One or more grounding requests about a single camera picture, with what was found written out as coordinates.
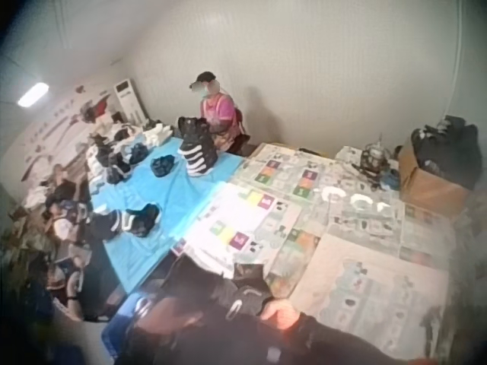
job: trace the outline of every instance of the sneaker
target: sneaker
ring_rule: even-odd
[[[122,230],[137,237],[146,237],[161,219],[161,209],[156,204],[147,204],[140,211],[127,209],[122,213]]]
[[[138,143],[132,149],[129,163],[131,165],[136,165],[137,163],[142,162],[148,155],[149,149],[147,146],[142,143]]]
[[[174,156],[167,155],[151,161],[151,170],[156,177],[166,176],[174,166]]]
[[[108,241],[120,232],[120,211],[111,211],[107,214],[92,213],[90,219],[90,231],[99,240]]]
[[[110,165],[118,171],[123,179],[126,179],[130,176],[130,173],[132,172],[132,167],[123,160],[123,156],[120,152],[118,154],[112,154],[109,158],[109,162]]]

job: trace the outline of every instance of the hair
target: hair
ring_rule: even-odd
[[[61,165],[60,163],[57,163],[56,165],[53,166],[53,173],[55,173],[57,169],[64,170],[64,166]]]

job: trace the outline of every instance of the face mask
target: face mask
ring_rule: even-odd
[[[208,86],[204,86],[204,88],[201,89],[199,93],[201,94],[201,97],[203,99],[205,99],[206,97],[209,97],[210,96],[210,92],[208,90]]]

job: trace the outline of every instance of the black sneaker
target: black sneaker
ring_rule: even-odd
[[[123,160],[122,154],[112,154],[109,158],[110,165],[115,167],[115,169],[123,176],[124,179],[129,177],[132,172],[132,167]]]
[[[151,170],[156,177],[166,176],[174,166],[174,156],[167,155],[151,161]]]
[[[132,148],[132,154],[130,156],[129,163],[136,165],[142,162],[149,155],[149,149],[143,143],[138,143]]]
[[[122,213],[122,230],[137,237],[146,237],[161,219],[161,209],[156,204],[147,204],[140,211],[127,209]]]

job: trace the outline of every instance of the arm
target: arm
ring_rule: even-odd
[[[75,194],[73,195],[73,199],[72,199],[75,202],[79,202],[79,195],[81,194],[81,184],[83,183],[84,178],[85,178],[85,176],[83,175],[82,177],[78,178],[75,181],[76,190],[75,190]]]
[[[79,271],[74,272],[68,280],[66,285],[66,293],[68,294],[68,311],[74,317],[73,319],[83,320],[83,311],[78,300],[78,282],[81,277]]]
[[[235,115],[234,101],[228,95],[223,95],[217,102],[216,114],[217,120],[212,120],[210,124],[210,133],[224,133],[232,125]]]
[[[273,300],[266,304],[260,318],[273,327],[285,331],[291,343],[305,346],[310,355],[324,363],[340,365],[396,365],[402,364],[382,353],[368,342],[321,325],[315,318],[299,313],[289,300]]]
[[[321,325],[314,317],[303,313],[288,331],[292,341],[305,344],[317,356],[339,360],[340,363],[370,365],[406,363],[388,357],[359,337]]]
[[[217,121],[212,121],[210,124],[210,133],[219,134],[226,132],[231,127],[231,120],[219,119]]]

